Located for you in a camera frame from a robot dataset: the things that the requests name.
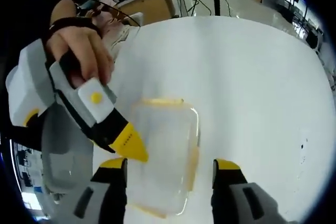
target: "white table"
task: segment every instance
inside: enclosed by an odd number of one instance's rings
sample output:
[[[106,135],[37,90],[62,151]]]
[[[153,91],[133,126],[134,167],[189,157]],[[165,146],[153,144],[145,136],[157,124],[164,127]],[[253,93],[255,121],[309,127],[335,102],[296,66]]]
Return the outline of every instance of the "white table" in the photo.
[[[213,223],[212,162],[241,166],[287,220],[309,213],[329,179],[335,110],[317,55],[273,27],[230,17],[186,17],[141,27],[116,61],[110,87],[127,118],[140,98],[195,106],[201,149],[185,212],[161,220],[127,208],[125,223]]]

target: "black strap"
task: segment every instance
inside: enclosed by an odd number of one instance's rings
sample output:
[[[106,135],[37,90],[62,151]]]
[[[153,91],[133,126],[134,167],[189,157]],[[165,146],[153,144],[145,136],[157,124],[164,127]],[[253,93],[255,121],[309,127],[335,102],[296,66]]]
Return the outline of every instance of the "black strap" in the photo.
[[[46,36],[46,41],[51,38],[51,36],[57,32],[58,30],[68,27],[68,26],[77,26],[77,27],[88,27],[92,30],[95,30],[97,34],[101,36],[101,33],[97,26],[92,23],[91,18],[83,18],[83,17],[68,17],[61,18],[55,21],[52,26],[49,28],[49,31]]]

